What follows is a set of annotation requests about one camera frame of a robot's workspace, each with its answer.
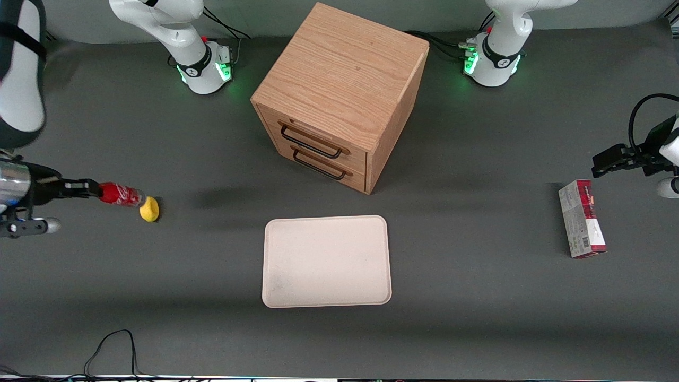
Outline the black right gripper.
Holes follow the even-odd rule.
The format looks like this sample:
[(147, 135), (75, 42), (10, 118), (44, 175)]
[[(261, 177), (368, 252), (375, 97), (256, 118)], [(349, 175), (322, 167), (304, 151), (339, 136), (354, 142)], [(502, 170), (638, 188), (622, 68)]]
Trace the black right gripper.
[(25, 197), (25, 206), (46, 205), (54, 199), (102, 197), (99, 183), (92, 179), (65, 179), (64, 182), (62, 174), (50, 167), (26, 165), (31, 175), (31, 189)]

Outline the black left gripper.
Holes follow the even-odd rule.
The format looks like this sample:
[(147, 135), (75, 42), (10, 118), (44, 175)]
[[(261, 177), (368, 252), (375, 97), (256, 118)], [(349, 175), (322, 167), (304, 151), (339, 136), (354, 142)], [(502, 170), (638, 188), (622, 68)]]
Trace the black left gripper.
[(642, 167), (643, 174), (647, 177), (658, 172), (674, 172), (678, 166), (677, 115), (655, 126), (640, 147), (642, 156), (647, 162), (623, 143), (615, 144), (594, 155), (592, 176), (597, 179), (609, 172), (628, 171), (638, 167)]

